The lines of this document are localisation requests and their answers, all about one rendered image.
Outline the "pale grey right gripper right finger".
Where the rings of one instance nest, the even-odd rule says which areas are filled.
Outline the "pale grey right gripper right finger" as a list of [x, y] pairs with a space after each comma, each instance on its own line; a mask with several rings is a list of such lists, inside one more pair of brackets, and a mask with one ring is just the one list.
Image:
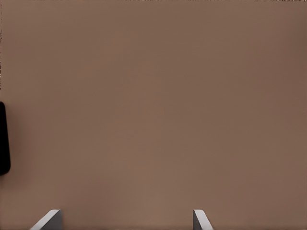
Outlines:
[[193, 230], [213, 230], [205, 212], [201, 209], [193, 210]]

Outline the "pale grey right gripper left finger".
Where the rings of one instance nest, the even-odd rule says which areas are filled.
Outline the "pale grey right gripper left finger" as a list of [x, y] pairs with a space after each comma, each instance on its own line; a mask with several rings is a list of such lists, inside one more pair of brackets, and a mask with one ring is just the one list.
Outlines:
[[45, 214], [29, 230], [63, 230], [62, 210], [53, 209]]

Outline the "black storage box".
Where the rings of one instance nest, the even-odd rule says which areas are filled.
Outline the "black storage box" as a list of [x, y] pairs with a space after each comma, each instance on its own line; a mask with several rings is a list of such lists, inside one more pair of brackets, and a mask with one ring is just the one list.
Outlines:
[[0, 176], [7, 174], [10, 168], [11, 158], [6, 109], [4, 103], [0, 102]]

